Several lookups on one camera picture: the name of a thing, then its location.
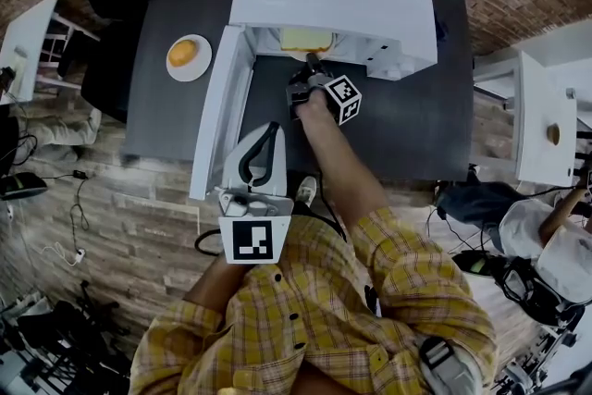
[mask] cabinet door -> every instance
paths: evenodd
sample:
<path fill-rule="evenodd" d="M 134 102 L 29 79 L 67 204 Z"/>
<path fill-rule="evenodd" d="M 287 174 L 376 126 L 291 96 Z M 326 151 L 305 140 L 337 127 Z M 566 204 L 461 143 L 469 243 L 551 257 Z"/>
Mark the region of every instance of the cabinet door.
<path fill-rule="evenodd" d="M 519 129 L 516 178 L 571 186 L 577 130 L 576 101 L 567 97 L 565 88 L 557 87 L 545 67 L 526 53 L 519 53 L 518 63 L 520 77 L 514 97 L 517 111 L 514 120 L 518 121 Z M 559 128 L 557 145 L 547 136 L 550 126 Z"/>
<path fill-rule="evenodd" d="M 249 28 L 224 29 L 195 146 L 190 197 L 205 199 L 222 180 L 224 160 L 239 141 L 256 41 Z"/>

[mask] electrical outlet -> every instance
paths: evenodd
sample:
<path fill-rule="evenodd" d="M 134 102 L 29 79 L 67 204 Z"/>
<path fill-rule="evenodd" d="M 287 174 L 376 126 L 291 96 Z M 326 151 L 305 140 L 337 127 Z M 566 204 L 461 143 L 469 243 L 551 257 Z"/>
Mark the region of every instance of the electrical outlet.
<path fill-rule="evenodd" d="M 76 258 L 74 259 L 74 262 L 76 262 L 77 264 L 82 262 L 84 255 L 86 255 L 86 251 L 84 249 L 78 249 L 78 252 L 76 253 Z"/>

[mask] yellow plaid shirt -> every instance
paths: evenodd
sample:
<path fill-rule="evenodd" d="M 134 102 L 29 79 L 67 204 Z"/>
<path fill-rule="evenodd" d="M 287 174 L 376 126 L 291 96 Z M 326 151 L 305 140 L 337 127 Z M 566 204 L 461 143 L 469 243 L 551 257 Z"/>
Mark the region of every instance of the yellow plaid shirt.
<path fill-rule="evenodd" d="M 383 317 L 367 308 L 365 285 Z M 493 326 L 434 242 L 388 209 L 363 218 L 347 243 L 294 216 L 277 265 L 247 273 L 225 315 L 178 302 L 154 320 L 130 394 L 290 393 L 302 361 L 359 393 L 427 393 L 417 334 L 465 348 L 491 381 Z"/>

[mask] person in white shirt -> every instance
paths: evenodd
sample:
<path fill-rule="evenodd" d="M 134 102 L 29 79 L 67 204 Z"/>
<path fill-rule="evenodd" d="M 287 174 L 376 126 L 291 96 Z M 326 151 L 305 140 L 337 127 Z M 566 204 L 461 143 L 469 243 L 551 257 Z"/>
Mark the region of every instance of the person in white shirt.
<path fill-rule="evenodd" d="M 501 182 L 481 182 L 471 168 L 465 183 L 444 188 L 438 214 L 484 230 L 500 252 L 532 259 L 539 276 L 569 302 L 592 300 L 592 219 L 569 220 L 586 193 L 586 174 L 555 208 Z"/>

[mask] gray pants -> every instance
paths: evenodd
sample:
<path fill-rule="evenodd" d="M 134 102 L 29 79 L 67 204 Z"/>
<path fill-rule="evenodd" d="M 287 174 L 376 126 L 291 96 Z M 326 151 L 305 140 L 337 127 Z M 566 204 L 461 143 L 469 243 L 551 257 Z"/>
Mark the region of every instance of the gray pants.
<path fill-rule="evenodd" d="M 37 148 L 35 156 L 51 161 L 75 162 L 78 156 L 72 149 L 73 146 L 91 145 L 96 140 L 96 134 L 101 125 L 101 112 L 94 109 L 86 120 L 67 124 L 59 117 L 30 118 L 29 123 L 24 118 L 17 117 L 18 130 L 37 139 L 25 139 L 22 146 L 17 149 L 15 163 L 27 159 Z"/>

